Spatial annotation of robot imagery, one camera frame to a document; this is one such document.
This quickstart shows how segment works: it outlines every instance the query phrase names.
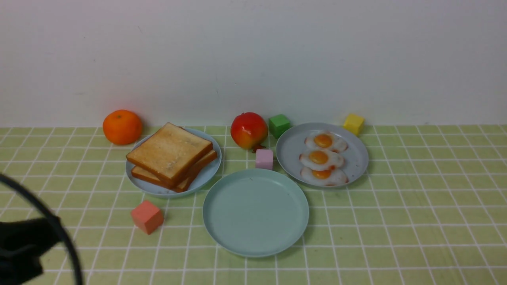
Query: green cube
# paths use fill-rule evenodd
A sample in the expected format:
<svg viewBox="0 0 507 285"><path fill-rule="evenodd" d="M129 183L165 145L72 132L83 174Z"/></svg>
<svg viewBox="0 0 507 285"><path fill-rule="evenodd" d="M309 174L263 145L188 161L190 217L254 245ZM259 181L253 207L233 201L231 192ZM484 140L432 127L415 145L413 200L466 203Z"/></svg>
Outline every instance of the green cube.
<svg viewBox="0 0 507 285"><path fill-rule="evenodd" d="M269 131L275 138L279 138L285 131L291 128L291 122L285 115L277 115L269 118Z"/></svg>

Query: plate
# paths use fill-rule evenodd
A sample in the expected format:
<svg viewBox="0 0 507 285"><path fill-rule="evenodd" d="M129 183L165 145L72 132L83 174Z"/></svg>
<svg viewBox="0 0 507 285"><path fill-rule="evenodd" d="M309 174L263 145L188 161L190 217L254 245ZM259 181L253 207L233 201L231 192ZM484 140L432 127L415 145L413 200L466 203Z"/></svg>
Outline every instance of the plate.
<svg viewBox="0 0 507 285"><path fill-rule="evenodd" d="M172 198L177 198L177 197L183 197L183 196L187 196L187 195L192 194L192 193L198 191L199 189L201 189L201 187L204 186L206 183L208 183L208 181L210 181L211 178L213 178L213 176L216 174L216 172L218 171L218 169L220 167L220 163L222 161L222 151L220 150L220 146L219 146L218 142L216 142L216 140L213 137L211 137L210 135L208 135L207 133L204 133L202 131L194 130L194 129L187 129L187 128L185 128L185 130L188 131L189 133L192 133L196 136L199 136L201 138L207 139L208 141L212 142L213 149L216 151L218 158L216 158L211 163L206 165L206 167L201 170L199 175L197 175L197 177L192 182L192 184L190 184L190 187L188 188L188 190L186 190L185 192L181 192L181 193L174 192L173 190L169 190L164 187L160 187L158 185L154 185L149 182L142 181L141 179L137 179L137 178L132 177L131 170L134 168L134 164L127 161L125 163L125 171L127 172L127 176L130 179L130 181L134 185L136 185L141 191L145 192L148 195L159 197L159 198L172 199ZM138 143L136 143L133 150L136 149L138 146L140 146L141 143L144 142L145 140L147 140L150 136L147 136L147 137L143 138L141 141L139 141Z"/></svg>
<svg viewBox="0 0 507 285"><path fill-rule="evenodd" d="M349 182L338 186L318 186L306 182L301 177L303 165L299 155L308 150L305 138L315 131L328 131L344 139L348 148L340 153L345 158L345 164L340 169L345 172ZM276 159L281 167L298 182L316 189L335 189L353 183L364 174L368 167L368 150L363 142L346 129L326 123L306 123L287 130L276 143Z"/></svg>
<svg viewBox="0 0 507 285"><path fill-rule="evenodd" d="M308 225L306 196L290 178L266 169L247 169L219 180L202 208L204 226L223 248L246 257L277 254Z"/></svg>

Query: empty plate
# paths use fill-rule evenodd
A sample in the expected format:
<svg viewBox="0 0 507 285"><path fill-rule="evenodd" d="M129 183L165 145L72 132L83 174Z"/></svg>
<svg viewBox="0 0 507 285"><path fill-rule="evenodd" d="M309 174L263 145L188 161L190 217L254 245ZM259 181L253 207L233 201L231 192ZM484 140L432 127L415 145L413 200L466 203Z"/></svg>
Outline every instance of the empty plate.
<svg viewBox="0 0 507 285"><path fill-rule="evenodd" d="M202 215L206 230L223 248L241 256L265 257L301 237L309 208L301 188L287 176L247 169L211 187Z"/></svg>

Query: stack of toast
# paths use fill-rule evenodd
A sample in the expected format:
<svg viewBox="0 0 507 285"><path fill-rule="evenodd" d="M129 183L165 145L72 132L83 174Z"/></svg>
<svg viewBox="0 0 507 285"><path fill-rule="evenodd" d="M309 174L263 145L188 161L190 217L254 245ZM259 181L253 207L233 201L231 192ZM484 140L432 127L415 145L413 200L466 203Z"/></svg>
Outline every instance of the stack of toast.
<svg viewBox="0 0 507 285"><path fill-rule="evenodd" d="M178 193L217 157L212 142L171 123L127 154L133 177Z"/></svg>

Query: green checkered tablecloth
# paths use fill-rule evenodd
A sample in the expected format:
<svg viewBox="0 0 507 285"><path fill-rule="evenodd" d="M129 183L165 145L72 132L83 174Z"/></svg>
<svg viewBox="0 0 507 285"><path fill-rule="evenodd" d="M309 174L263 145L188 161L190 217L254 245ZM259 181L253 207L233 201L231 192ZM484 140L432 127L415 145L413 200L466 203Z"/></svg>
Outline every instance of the green checkered tablecloth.
<svg viewBox="0 0 507 285"><path fill-rule="evenodd" d="M225 126L194 128L219 142L224 161L204 190L181 199L141 193L125 174L132 146L113 146L95 127L0 128L0 171L63 219L92 285L507 284L507 126L367 126L368 172L340 191L302 187L308 229L263 259L228 253L202 222L207 190L253 168L255 155ZM144 199L166 218L150 236L129 215ZM0 221L37 216L0 187ZM43 266L30 284L72 284L63 248L44 255Z"/></svg>

